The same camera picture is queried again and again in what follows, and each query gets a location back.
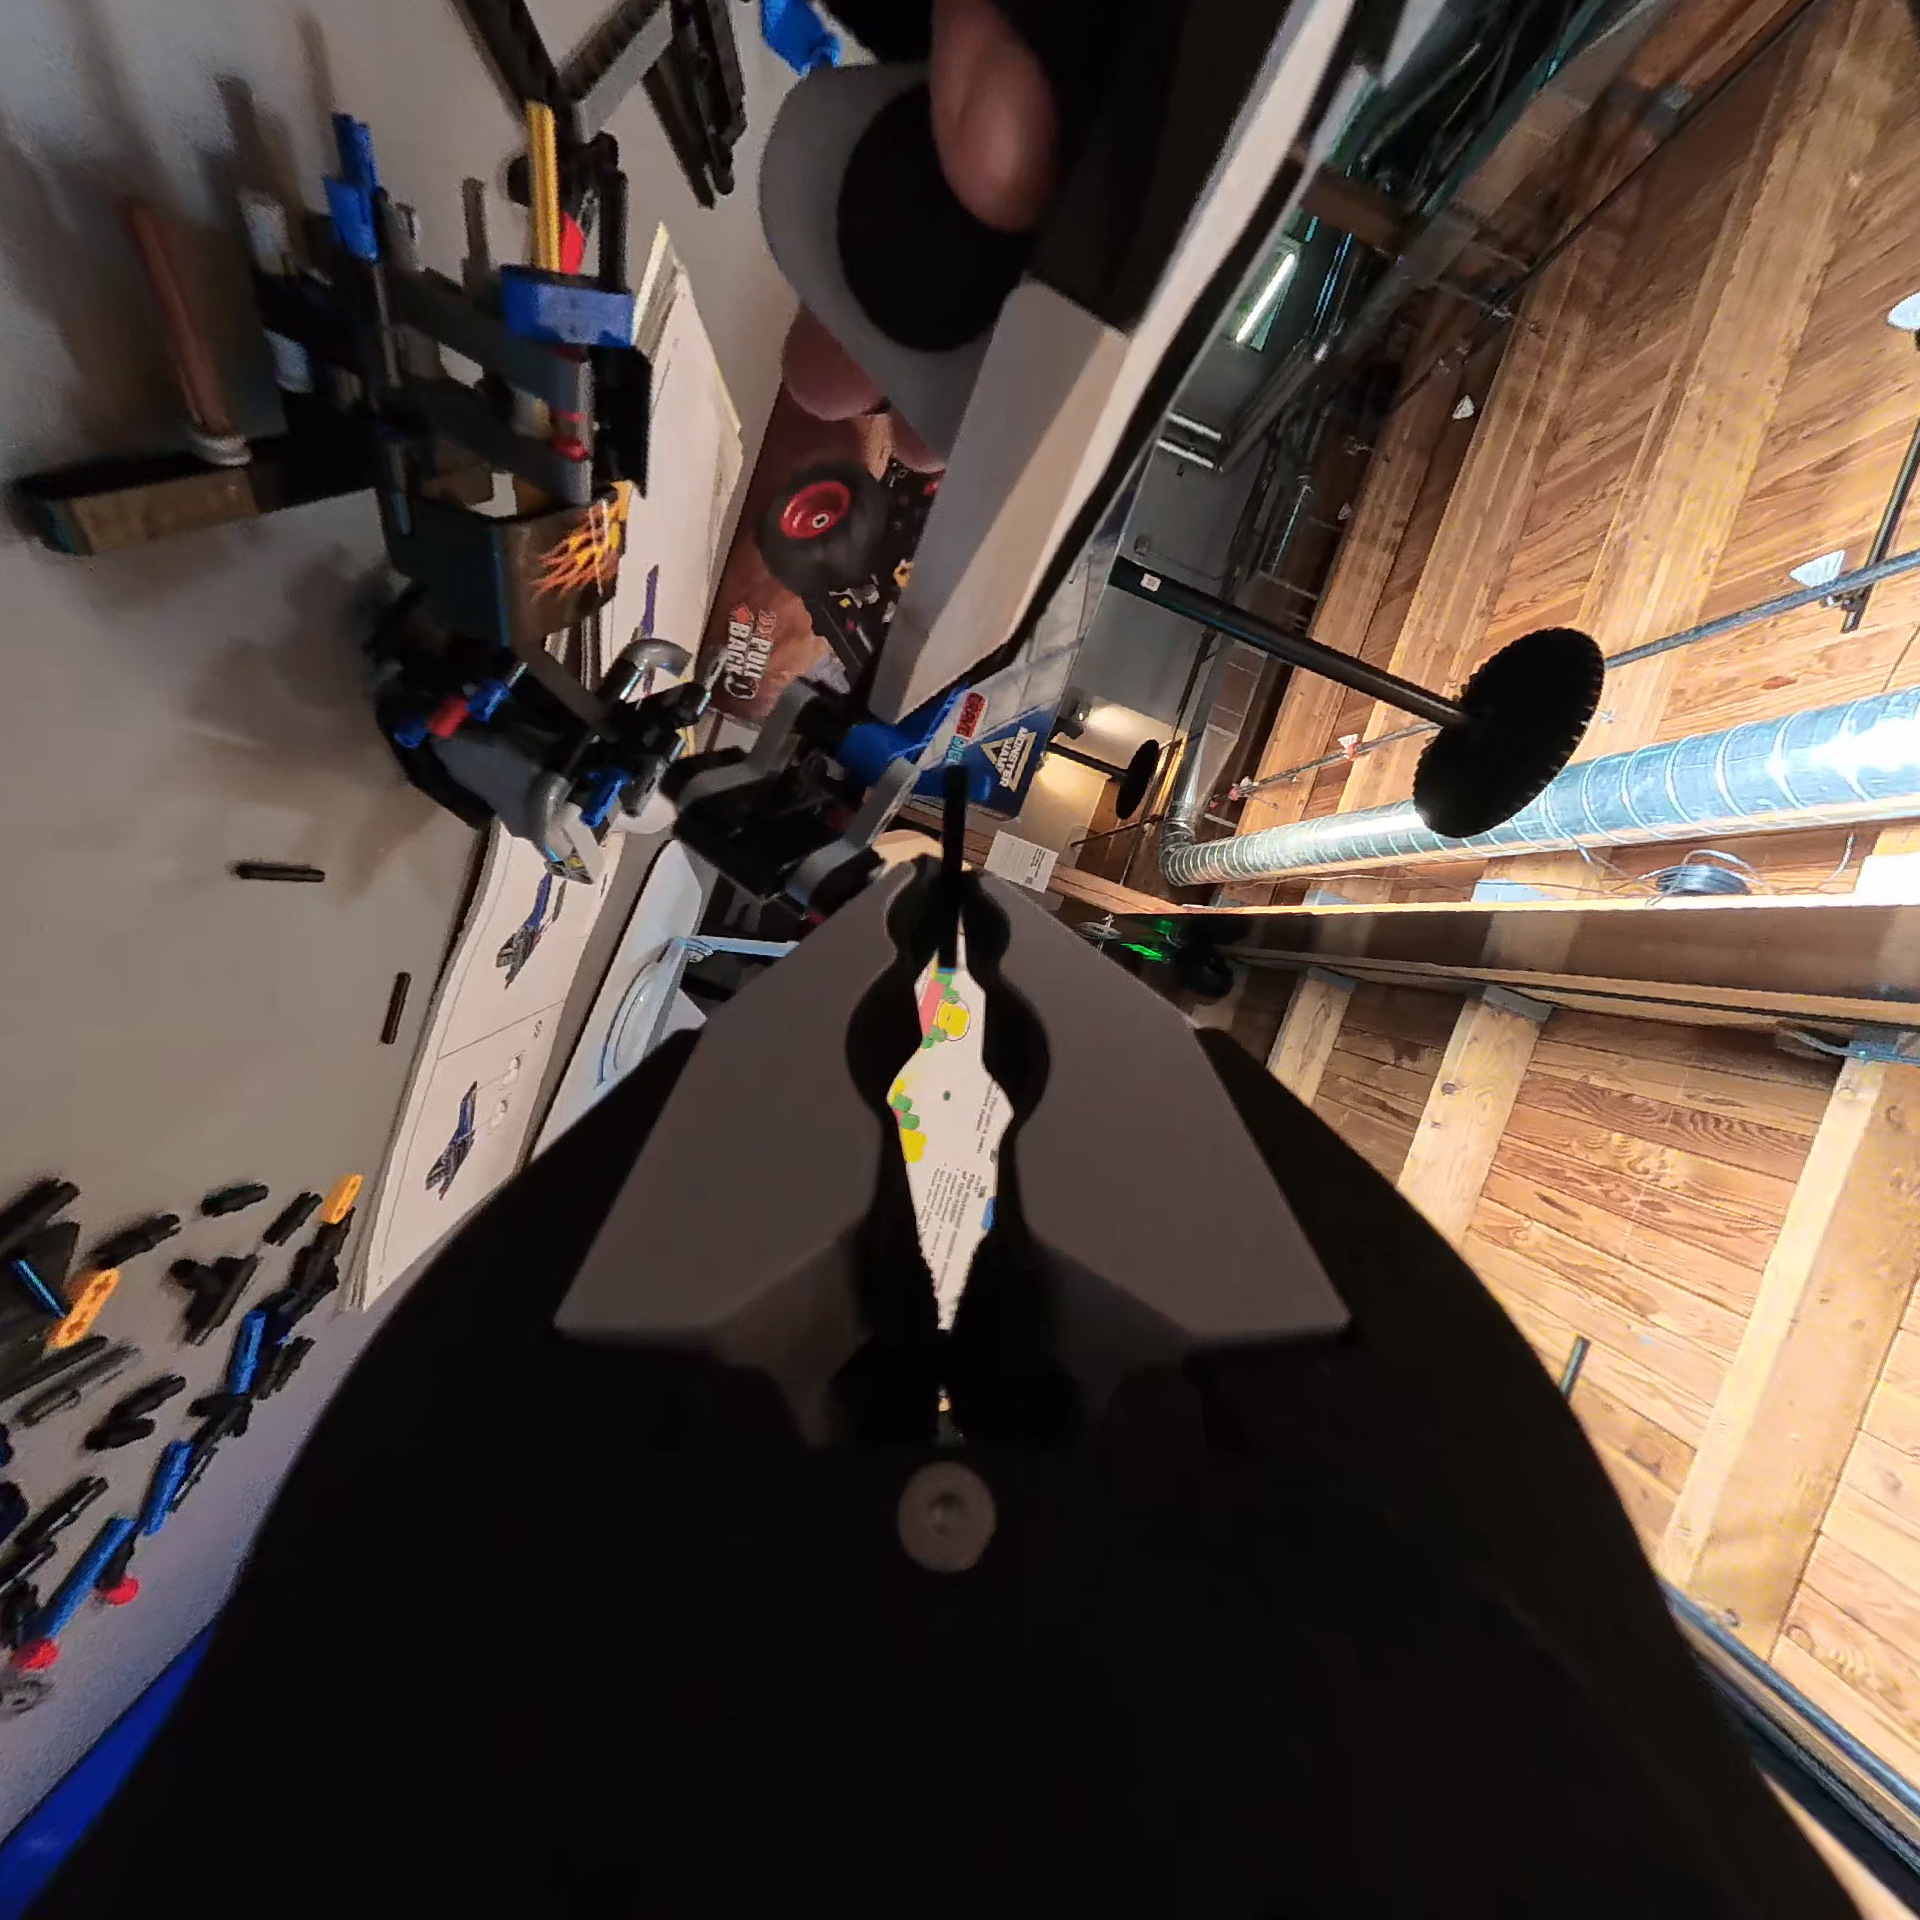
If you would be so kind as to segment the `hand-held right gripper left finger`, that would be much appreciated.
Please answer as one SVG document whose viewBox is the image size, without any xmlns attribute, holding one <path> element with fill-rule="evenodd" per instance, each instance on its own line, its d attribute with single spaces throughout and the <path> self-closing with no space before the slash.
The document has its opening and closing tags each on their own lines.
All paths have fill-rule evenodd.
<svg viewBox="0 0 1920 1920">
<path fill-rule="evenodd" d="M 557 1316 L 772 1382 L 816 1444 L 940 1434 L 940 1324 L 888 1092 L 938 862 L 884 870 L 714 1014 Z"/>
</svg>

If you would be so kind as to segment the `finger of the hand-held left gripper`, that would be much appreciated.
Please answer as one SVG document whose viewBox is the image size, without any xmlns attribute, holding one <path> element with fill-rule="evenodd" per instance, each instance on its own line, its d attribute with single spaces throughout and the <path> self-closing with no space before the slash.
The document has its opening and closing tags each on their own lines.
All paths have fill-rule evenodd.
<svg viewBox="0 0 1920 1920">
<path fill-rule="evenodd" d="M 1137 477 L 1370 88 L 1367 4 L 1190 4 L 1158 117 L 1117 109 L 983 344 L 870 681 L 895 720 L 1017 648 Z"/>
</svg>

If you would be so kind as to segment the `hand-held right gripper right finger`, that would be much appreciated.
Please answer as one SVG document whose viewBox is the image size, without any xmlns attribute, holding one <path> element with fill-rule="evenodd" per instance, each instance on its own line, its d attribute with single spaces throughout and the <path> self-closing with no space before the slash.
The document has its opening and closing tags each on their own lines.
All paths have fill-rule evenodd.
<svg viewBox="0 0 1920 1920">
<path fill-rule="evenodd" d="M 958 892 L 981 1064 L 1009 1103 L 947 1334 L 977 1444 L 1067 1444 L 1146 1375 L 1341 1339 L 1350 1311 L 1196 1031 L 1017 886 Z"/>
</svg>

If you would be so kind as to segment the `black lego axle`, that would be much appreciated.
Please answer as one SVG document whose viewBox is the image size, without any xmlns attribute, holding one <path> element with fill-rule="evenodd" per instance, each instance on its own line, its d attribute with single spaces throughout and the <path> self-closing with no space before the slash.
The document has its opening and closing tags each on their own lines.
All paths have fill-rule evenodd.
<svg viewBox="0 0 1920 1920">
<path fill-rule="evenodd" d="M 935 963 L 940 972 L 957 972 L 967 891 L 967 832 L 970 783 L 962 760 L 948 759 L 943 768 L 940 855 L 933 901 L 936 932 Z"/>
</svg>

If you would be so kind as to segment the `grey blue lego sub-assembly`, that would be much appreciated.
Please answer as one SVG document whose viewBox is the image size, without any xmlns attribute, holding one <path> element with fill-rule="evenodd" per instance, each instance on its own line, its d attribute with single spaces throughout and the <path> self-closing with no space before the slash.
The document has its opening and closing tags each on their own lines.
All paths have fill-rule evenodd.
<svg viewBox="0 0 1920 1920">
<path fill-rule="evenodd" d="M 595 885 L 619 834 L 669 832 L 756 902 L 835 915 L 882 870 L 878 844 L 957 741 L 957 686 L 888 725 L 796 683 L 750 746 L 694 755 L 712 685 L 665 639 L 635 636 L 600 677 L 460 636 L 392 603 L 363 651 L 372 713 L 404 779 L 476 830 L 499 829 L 563 882 Z"/>
</svg>

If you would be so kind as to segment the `lego pieces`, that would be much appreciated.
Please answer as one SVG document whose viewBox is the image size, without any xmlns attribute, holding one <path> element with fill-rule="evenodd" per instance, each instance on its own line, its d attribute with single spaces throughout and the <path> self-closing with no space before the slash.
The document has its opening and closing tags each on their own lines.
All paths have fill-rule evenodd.
<svg viewBox="0 0 1920 1920">
<path fill-rule="evenodd" d="M 110 1512 L 108 1479 L 85 1472 L 5 1540 L 7 1721 L 51 1698 L 51 1672 L 76 1620 L 140 1599 L 134 1560 L 166 1531 L 218 1453 L 248 1432 L 255 1404 L 312 1353 L 312 1340 L 296 1331 L 341 1283 L 341 1253 L 365 1187 L 367 1179 L 351 1173 L 324 1194 L 298 1197 L 246 1257 L 175 1265 L 171 1278 L 188 1296 L 185 1342 L 203 1349 L 232 1334 L 222 1370 L 180 1409 L 185 1429 L 154 1454 L 131 1511 Z"/>
</svg>

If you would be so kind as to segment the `lego set box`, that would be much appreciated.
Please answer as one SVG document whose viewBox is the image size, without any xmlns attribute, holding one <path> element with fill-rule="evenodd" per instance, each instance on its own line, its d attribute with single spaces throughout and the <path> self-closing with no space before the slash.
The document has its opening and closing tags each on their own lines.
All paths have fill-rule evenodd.
<svg viewBox="0 0 1920 1920">
<path fill-rule="evenodd" d="M 820 420 L 781 392 L 700 648 L 722 745 L 765 725 L 793 685 L 865 689 L 940 488 L 938 475 L 901 460 L 891 418 Z M 1012 660 L 958 698 L 955 746 L 989 817 L 1015 821 L 1045 766 L 1090 622 L 1089 588 L 1081 560 Z"/>
</svg>

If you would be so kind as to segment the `lego instruction booklet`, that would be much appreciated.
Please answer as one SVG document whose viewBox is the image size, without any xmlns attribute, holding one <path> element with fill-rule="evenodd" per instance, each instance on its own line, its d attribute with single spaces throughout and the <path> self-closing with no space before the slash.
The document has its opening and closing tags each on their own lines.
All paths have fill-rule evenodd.
<svg viewBox="0 0 1920 1920">
<path fill-rule="evenodd" d="M 645 485 L 489 524 L 506 643 L 469 643 L 425 590 L 376 635 L 400 768 L 483 836 L 389 1160 L 354 1203 L 348 1300 L 381 1303 L 514 1174 L 538 1135 L 566 998 L 620 853 L 708 707 L 694 667 L 742 420 L 692 279 L 655 231 L 637 294 L 651 383 Z"/>
</svg>

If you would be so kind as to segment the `lego chassis with flame sticker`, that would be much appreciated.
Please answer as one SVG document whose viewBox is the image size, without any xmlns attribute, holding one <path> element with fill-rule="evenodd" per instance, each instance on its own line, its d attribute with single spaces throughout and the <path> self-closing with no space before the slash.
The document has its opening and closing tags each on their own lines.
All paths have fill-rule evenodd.
<svg viewBox="0 0 1920 1920">
<path fill-rule="evenodd" d="M 294 237 L 244 202 L 253 311 L 282 430 L 242 430 L 180 231 L 120 217 L 179 399 L 180 447 L 12 485 L 36 538 L 97 560 L 351 494 L 372 494 L 390 565 L 483 652 L 532 659 L 610 603 L 646 486 L 653 365 L 626 264 L 626 174 L 558 82 L 524 109 L 524 259 L 470 289 L 420 259 L 370 129 L 335 117 L 326 208 Z"/>
</svg>

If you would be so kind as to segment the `person's left hand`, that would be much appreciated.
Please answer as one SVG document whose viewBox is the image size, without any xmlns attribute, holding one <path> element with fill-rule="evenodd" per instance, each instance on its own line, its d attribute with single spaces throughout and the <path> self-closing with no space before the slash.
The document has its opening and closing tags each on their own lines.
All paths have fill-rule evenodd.
<svg viewBox="0 0 1920 1920">
<path fill-rule="evenodd" d="M 933 4 L 928 93 L 933 146 L 958 205 L 996 234 L 1038 228 L 1058 180 L 1058 110 L 1042 63 L 996 4 Z M 806 307 L 786 333 L 781 383 L 815 420 L 887 418 L 904 469 L 947 470 L 947 458 Z"/>
</svg>

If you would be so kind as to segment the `black device with green light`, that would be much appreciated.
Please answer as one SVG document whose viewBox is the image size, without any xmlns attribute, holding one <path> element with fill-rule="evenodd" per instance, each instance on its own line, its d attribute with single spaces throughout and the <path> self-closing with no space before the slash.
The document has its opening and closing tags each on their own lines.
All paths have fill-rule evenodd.
<svg viewBox="0 0 1920 1920">
<path fill-rule="evenodd" d="M 1219 1005 L 1236 988 L 1226 955 L 1232 925 L 1214 915 L 1104 916 L 1085 939 L 1154 994 L 1186 1005 Z"/>
</svg>

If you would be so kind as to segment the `laminated instruction sheet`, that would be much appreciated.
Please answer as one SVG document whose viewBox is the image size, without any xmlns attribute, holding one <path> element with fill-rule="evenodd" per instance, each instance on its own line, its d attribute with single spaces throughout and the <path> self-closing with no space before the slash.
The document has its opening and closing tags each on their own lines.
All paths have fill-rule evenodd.
<svg viewBox="0 0 1920 1920">
<path fill-rule="evenodd" d="M 898 1070 L 888 1110 L 933 1285 L 950 1332 L 972 1265 L 996 1224 L 998 1153 L 1012 1104 L 989 1072 L 986 1005 L 962 964 L 931 961 L 919 976 L 919 1049 Z"/>
</svg>

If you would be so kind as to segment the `black disc on pole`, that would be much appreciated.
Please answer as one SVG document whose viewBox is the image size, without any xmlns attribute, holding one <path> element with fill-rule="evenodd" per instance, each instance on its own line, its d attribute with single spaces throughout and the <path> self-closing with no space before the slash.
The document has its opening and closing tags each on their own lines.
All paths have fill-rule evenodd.
<svg viewBox="0 0 1920 1920">
<path fill-rule="evenodd" d="M 1139 818 L 1141 807 L 1154 786 L 1164 759 L 1164 743 L 1146 739 L 1125 766 L 1117 766 L 1069 745 L 1067 737 L 1057 732 L 1046 743 L 1046 756 L 1064 759 L 1069 764 L 1106 776 L 1117 788 L 1113 794 L 1117 823 L 1119 826 L 1128 826 Z"/>
<path fill-rule="evenodd" d="M 1128 558 L 1113 563 L 1108 583 L 1297 674 L 1424 722 L 1433 739 L 1416 763 L 1411 802 L 1420 824 L 1442 839 L 1477 839 L 1537 802 L 1570 766 L 1601 707 L 1607 660 L 1581 630 L 1525 635 L 1449 696 Z"/>
</svg>

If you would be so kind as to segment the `black pipe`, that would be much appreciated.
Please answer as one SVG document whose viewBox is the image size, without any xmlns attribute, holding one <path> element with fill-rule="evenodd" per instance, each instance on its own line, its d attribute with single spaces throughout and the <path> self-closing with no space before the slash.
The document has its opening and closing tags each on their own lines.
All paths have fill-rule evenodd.
<svg viewBox="0 0 1920 1920">
<path fill-rule="evenodd" d="M 1795 1813 L 1909 1909 L 1918 1894 L 1918 1791 L 1804 1690 L 1668 1581 L 1667 1609 L 1752 1763 Z"/>
</svg>

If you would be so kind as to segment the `black lego beam frame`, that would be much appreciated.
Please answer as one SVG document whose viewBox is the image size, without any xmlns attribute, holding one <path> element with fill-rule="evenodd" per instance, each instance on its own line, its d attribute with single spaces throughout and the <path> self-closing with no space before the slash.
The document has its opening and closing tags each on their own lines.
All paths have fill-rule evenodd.
<svg viewBox="0 0 1920 1920">
<path fill-rule="evenodd" d="M 558 60 L 524 3 L 460 3 L 476 46 L 517 109 L 538 103 L 554 121 L 558 201 L 581 217 L 619 170 L 614 112 L 640 90 L 702 208 L 737 186 L 735 151 L 746 132 L 746 86 L 727 4 L 616 3 Z"/>
</svg>

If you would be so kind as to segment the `silver air duct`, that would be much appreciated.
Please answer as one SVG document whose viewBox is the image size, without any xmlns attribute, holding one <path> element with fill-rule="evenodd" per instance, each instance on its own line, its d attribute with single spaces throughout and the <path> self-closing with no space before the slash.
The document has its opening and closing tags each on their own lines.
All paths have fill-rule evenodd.
<svg viewBox="0 0 1920 1920">
<path fill-rule="evenodd" d="M 1918 805 L 1918 690 L 1575 763 L 1496 829 L 1444 834 L 1411 802 L 1225 839 L 1171 839 L 1174 888 L 1528 853 L 1672 843 L 1689 834 L 1797 832 L 1911 818 Z"/>
</svg>

